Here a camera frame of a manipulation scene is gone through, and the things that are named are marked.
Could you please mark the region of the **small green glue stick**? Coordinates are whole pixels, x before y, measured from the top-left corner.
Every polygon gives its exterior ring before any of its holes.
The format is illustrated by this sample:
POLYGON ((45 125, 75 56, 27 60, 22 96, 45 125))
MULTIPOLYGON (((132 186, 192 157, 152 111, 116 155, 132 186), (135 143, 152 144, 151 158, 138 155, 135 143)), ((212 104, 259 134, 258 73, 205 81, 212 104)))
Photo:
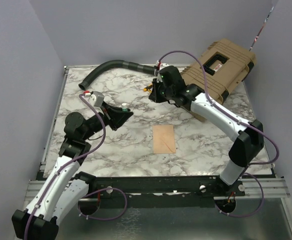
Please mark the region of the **small green glue stick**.
POLYGON ((122 103, 121 108, 122 108, 122 111, 127 112, 128 111, 128 104, 126 102, 122 103))

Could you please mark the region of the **pink tan envelope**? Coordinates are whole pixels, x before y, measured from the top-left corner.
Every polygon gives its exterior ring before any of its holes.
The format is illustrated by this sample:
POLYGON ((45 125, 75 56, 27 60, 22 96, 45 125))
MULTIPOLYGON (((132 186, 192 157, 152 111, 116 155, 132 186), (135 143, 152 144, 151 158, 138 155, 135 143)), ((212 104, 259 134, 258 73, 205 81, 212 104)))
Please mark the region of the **pink tan envelope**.
POLYGON ((175 154, 176 145, 174 137, 174 126, 169 124, 153 125, 153 153, 175 154))

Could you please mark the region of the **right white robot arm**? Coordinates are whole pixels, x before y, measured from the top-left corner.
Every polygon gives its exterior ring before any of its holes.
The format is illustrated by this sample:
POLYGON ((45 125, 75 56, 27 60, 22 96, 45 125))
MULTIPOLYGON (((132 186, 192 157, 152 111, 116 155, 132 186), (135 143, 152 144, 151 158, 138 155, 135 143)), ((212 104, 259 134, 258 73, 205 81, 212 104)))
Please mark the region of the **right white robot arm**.
POLYGON ((219 175, 215 189, 226 196, 233 191, 234 183, 247 169, 249 163, 264 147, 261 134, 263 125, 237 116, 206 96, 196 84, 186 85, 177 67, 169 65, 155 71, 149 99, 155 103, 168 102, 200 115, 222 130, 232 141, 229 162, 219 175))

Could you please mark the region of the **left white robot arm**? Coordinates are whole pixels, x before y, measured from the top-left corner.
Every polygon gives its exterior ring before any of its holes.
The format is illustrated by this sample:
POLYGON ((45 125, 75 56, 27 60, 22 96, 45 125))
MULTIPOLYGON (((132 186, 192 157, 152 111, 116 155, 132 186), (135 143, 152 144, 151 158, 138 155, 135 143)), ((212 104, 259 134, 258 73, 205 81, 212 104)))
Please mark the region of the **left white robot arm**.
POLYGON ((82 197, 95 194, 95 177, 76 171, 94 149, 87 142, 106 126, 120 128, 133 112, 128 108, 101 105, 101 112, 85 119, 72 112, 65 119, 65 138, 54 168, 34 199, 12 216, 16 237, 22 240, 54 240, 65 216, 82 197))

